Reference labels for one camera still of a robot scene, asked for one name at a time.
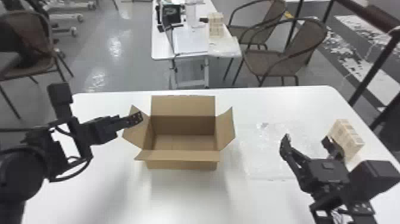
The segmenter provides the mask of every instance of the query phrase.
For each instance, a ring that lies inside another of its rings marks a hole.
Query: open cardboard box
[[[132,106],[130,114],[138,111]],[[142,116],[123,138],[142,149],[135,160],[149,169],[215,170],[235,138],[232,108],[215,116],[213,96],[153,96],[151,116]]]

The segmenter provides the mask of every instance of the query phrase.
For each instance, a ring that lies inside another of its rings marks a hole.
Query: plastic bag
[[[311,158],[327,157],[321,141],[312,139],[306,127],[299,122],[284,122],[237,127],[232,159],[242,164],[250,179],[295,179],[287,162],[279,154],[280,141],[286,133],[292,138],[292,146],[301,153]]]

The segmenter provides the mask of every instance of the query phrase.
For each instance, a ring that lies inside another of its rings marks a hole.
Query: clear plastic sheet
[[[240,58],[242,51],[235,36],[225,36],[223,38],[210,39],[208,55],[221,58]]]
[[[239,125],[232,144],[232,159],[242,163],[250,179],[295,179],[288,164],[279,154],[280,141],[289,133],[292,146],[311,158],[326,158],[321,139],[310,138],[310,130],[298,122]]]

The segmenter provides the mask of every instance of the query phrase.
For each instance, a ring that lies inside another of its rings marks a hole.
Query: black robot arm
[[[48,94],[57,120],[46,126],[27,129],[22,145],[0,150],[1,223],[20,224],[25,202],[40,190],[44,179],[59,182],[77,176],[93,159],[91,145],[105,144],[117,137],[118,130],[135,126],[143,120],[138,112],[122,118],[99,117],[81,124],[72,115],[70,104],[73,100],[67,83],[50,85]],[[69,131],[62,129],[61,125],[66,125]],[[52,138],[55,131],[73,139],[79,156],[65,156],[60,142]],[[82,164],[78,171],[60,177]]]
[[[333,139],[325,137],[323,147],[327,158],[311,159],[294,149],[286,134],[280,145],[280,155],[293,170],[300,188],[309,193],[316,224],[334,224],[332,213],[351,216],[349,224],[376,224],[370,200],[389,190],[400,181],[400,173],[389,161],[366,160],[352,172],[344,163],[344,150]]]

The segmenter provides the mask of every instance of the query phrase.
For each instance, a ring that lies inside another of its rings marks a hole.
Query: brown chair
[[[267,13],[265,14],[264,19],[262,22],[257,23],[251,27],[246,27],[246,26],[237,26],[237,25],[232,25],[232,20],[233,16],[235,13],[242,9],[246,8],[250,5],[254,5],[256,3],[260,2],[266,2],[270,1],[271,6],[269,7]],[[286,2],[285,0],[256,0],[249,2],[247,4],[244,4],[242,6],[237,7],[235,10],[233,10],[232,14],[230,15],[229,18],[229,23],[227,25],[227,28],[232,36],[236,36],[239,38],[239,44],[250,44],[250,45],[256,45],[258,49],[261,49],[261,46],[263,46],[265,49],[268,49],[268,46],[265,44],[265,42],[268,40],[268,38],[271,36],[272,32],[274,31],[275,27],[270,27],[269,29],[263,29],[265,26],[271,23],[276,23],[278,22],[281,18],[282,15],[286,11]],[[256,37],[253,38],[252,41],[250,41],[251,37],[254,35],[254,33],[260,32],[259,35],[256,35]],[[226,68],[225,75],[223,80],[226,79],[226,76],[229,72],[230,66],[232,65],[233,58],[229,61],[228,68]]]
[[[41,53],[40,59],[35,65],[24,69],[13,68],[6,75],[0,77],[0,82],[28,77],[38,84],[32,76],[55,71],[60,74],[62,81],[65,82],[65,77],[60,69],[59,62],[64,65],[71,77],[74,76],[65,61],[54,51],[52,29],[50,23],[43,15],[34,11],[12,11],[0,15],[0,21],[8,23],[16,34],[21,37],[24,43],[27,43],[30,47]],[[1,85],[0,92],[14,114],[21,119],[21,116],[18,114]]]
[[[296,85],[299,85],[296,73],[305,65],[314,50],[325,40],[327,29],[323,23],[314,18],[282,20],[265,26],[264,29],[283,23],[293,23],[294,21],[303,21],[304,24],[299,28],[284,52],[250,49],[251,41],[263,30],[253,34],[247,49],[242,53],[243,59],[237,69],[232,85],[235,85],[244,62],[246,62],[250,72],[257,78],[259,87],[263,85],[268,76],[281,77],[282,85],[285,84],[285,77],[294,77]]]

